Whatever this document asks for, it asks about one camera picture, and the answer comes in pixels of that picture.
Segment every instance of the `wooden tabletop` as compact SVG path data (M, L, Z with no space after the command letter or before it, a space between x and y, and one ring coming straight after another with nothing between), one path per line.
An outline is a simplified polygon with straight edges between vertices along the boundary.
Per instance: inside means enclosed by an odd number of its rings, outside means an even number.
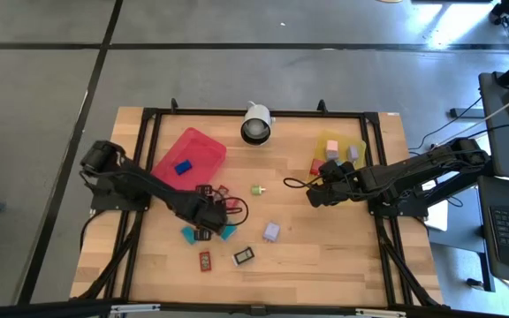
M133 156L142 108L120 108L111 141ZM397 113L381 113L388 164L408 157L402 123ZM386 305L384 280L373 218L366 202L343 202L312 208L305 190L283 185L285 177L308 175L317 136L330 130L361 137L357 119L279 117L270 141L248 146L239 135L242 117L163 116L155 162L159 162L187 127L194 127L227 147L220 170L211 180L243 198L250 217L223 242L189 245L180 230L187 224L163 202L153 199L144 216L133 272L131 300L227 304L320 306ZM372 126L371 151L378 163ZM144 166L145 147L141 166ZM250 193L251 185L267 191ZM119 212L106 212L88 227L72 296L80 295L110 260ZM239 220L242 216L233 216ZM268 222L279 224L276 243L262 233ZM427 232L411 218L399 219L406 263L432 298L442 301ZM232 255L250 246L255 258L236 267ZM209 251L212 270L201 272L199 253ZM115 295L125 266L119 270ZM397 299L401 301L398 271L392 264Z

